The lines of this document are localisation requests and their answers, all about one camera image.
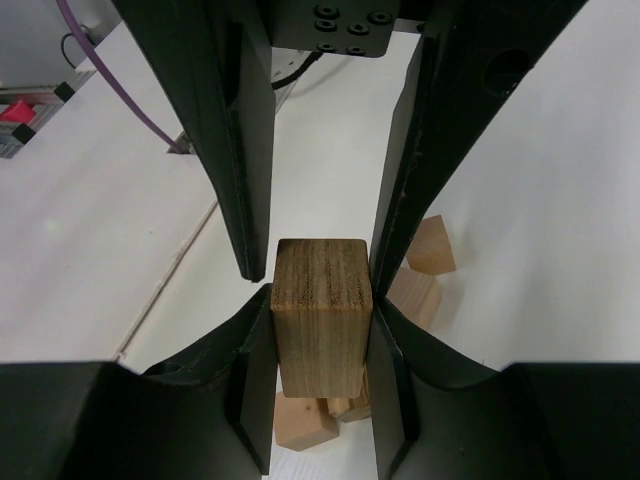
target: stack of wooden blocks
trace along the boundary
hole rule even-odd
[[[442,217],[422,221],[388,298],[427,329],[442,300],[435,275],[455,270]],[[281,240],[271,295],[283,392],[274,430],[301,451],[339,435],[336,420],[370,416],[364,368],[373,299],[362,240]]]

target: held wooden block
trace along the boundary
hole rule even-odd
[[[442,302],[436,277],[400,267],[387,298],[413,323],[427,330]]]
[[[280,240],[271,311],[284,394],[357,398],[372,310],[364,240]]]
[[[300,452],[339,435],[335,418],[329,415],[326,401],[315,398],[287,398],[276,395],[273,419],[276,443]]]
[[[425,218],[413,237],[407,260],[412,270],[428,275],[453,272],[456,261],[441,215]]]
[[[329,415],[345,423],[370,417],[371,405],[369,404],[367,369],[364,369],[362,387],[358,398],[328,398],[327,407],[329,408]]]

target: black cable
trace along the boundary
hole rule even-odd
[[[69,57],[67,57],[67,52],[64,51],[64,42],[66,42],[67,38],[69,37],[73,37],[73,33],[65,33],[62,36],[62,39],[60,39],[60,51],[62,52],[62,56],[67,61],[67,63],[71,66],[71,68],[75,70],[76,66],[71,62],[71,60],[69,60]]]
[[[309,67],[311,65],[313,65],[313,63],[316,60],[318,60],[321,56],[322,56],[322,52],[311,52],[311,54],[307,58],[304,59],[304,62],[302,62],[302,65],[300,65],[300,68],[298,68],[298,70],[293,72],[288,77],[284,77],[281,80],[276,80],[275,82],[273,82],[271,84],[271,87],[274,90],[278,90],[280,88],[283,88],[283,87],[286,87],[287,85],[292,84],[297,79],[299,79],[304,72],[309,70]]]

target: wooden cube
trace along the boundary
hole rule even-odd
[[[407,251],[412,270],[428,275],[453,272],[456,262],[441,215],[422,220]]]
[[[315,398],[287,398],[276,395],[273,429],[276,443],[297,452],[324,443],[339,435],[335,418],[326,401]]]
[[[371,416],[371,405],[369,404],[369,378],[367,369],[364,369],[362,377],[362,387],[358,398],[328,398],[327,407],[329,415],[345,422],[354,422]]]
[[[387,298],[407,319],[427,330],[442,302],[442,287],[436,277],[400,267]]]
[[[373,311],[364,240],[280,240],[271,311],[287,397],[360,395]]]

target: purple cable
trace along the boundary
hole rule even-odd
[[[96,51],[93,49],[93,45],[89,42],[89,39],[85,36],[80,28],[80,25],[76,21],[76,18],[73,16],[73,12],[71,12],[71,8],[69,8],[69,4],[67,0],[56,0],[58,4],[58,8],[60,9],[60,13],[62,13],[62,17],[64,21],[67,22],[67,26],[71,30],[71,33],[78,41],[80,48],[87,55],[89,60],[93,62],[96,67],[96,70],[100,72],[102,77],[106,80],[106,82],[113,88],[113,90],[118,94],[118,96],[124,101],[124,103],[129,107],[129,109],[134,113],[136,117],[140,119],[142,123],[144,123],[149,130],[159,136],[165,143],[167,143],[173,150],[177,153],[185,153],[182,148],[178,146],[176,142],[174,142],[169,136],[164,133],[160,128],[153,123],[153,121],[145,115],[145,113],[140,109],[140,107],[133,101],[133,98],[129,96],[129,94],[122,88],[122,85],[116,80],[116,77],[113,76],[111,71],[107,68],[104,62],[100,59]]]

